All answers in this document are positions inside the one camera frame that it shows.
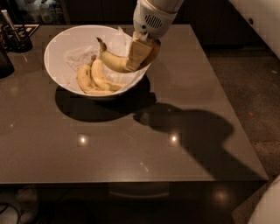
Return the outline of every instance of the wire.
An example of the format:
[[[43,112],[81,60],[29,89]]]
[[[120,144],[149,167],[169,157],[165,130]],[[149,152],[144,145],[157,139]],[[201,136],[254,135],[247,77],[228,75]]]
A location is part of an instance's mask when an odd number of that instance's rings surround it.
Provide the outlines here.
[[[7,210],[8,207],[13,208],[17,213],[17,224],[19,224],[21,214],[16,207],[14,207],[13,205],[11,205],[9,203],[0,203],[0,206],[5,206],[5,208],[0,211],[0,214],[2,214],[5,210]]]

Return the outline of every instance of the banana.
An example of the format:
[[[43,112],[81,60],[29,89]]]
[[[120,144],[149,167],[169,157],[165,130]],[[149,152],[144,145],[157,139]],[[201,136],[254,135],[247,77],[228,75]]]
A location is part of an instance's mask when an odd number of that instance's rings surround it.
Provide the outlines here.
[[[113,54],[107,50],[107,46],[102,39],[97,38],[97,40],[100,44],[100,59],[108,68],[118,73],[132,73],[148,66],[158,56],[160,50],[160,41],[157,39],[153,42],[150,55],[140,64],[137,70],[131,70],[127,68],[127,57],[120,57]]]
[[[113,82],[107,78],[100,58],[95,59],[91,66],[91,77],[97,87],[107,91],[117,91],[126,86],[124,83]]]
[[[77,81],[80,89],[88,95],[109,95],[113,91],[106,91],[100,87],[97,87],[91,80],[90,70],[92,63],[81,65],[77,72]]]

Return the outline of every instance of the tabletop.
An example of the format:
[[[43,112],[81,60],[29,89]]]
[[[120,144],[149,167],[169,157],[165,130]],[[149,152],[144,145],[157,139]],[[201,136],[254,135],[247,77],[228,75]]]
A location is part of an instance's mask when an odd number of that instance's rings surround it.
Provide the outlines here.
[[[29,52],[8,54],[0,184],[268,178],[190,25],[173,25],[143,79],[113,101],[72,94],[47,73],[46,46],[69,27],[42,25]]]

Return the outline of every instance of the robotic hand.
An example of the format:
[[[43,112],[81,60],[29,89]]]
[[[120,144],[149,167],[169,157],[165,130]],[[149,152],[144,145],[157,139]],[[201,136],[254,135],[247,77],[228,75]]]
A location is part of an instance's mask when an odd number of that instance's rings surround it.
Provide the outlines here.
[[[126,67],[136,71],[151,57],[177,16],[184,0],[138,0],[134,11],[134,33]]]

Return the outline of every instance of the floor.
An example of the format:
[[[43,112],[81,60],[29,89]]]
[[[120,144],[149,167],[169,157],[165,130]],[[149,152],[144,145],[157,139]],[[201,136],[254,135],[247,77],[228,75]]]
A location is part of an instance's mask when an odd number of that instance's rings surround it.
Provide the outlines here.
[[[269,182],[233,212],[234,224],[245,224],[280,174],[280,60],[265,45],[205,52],[269,175]]]

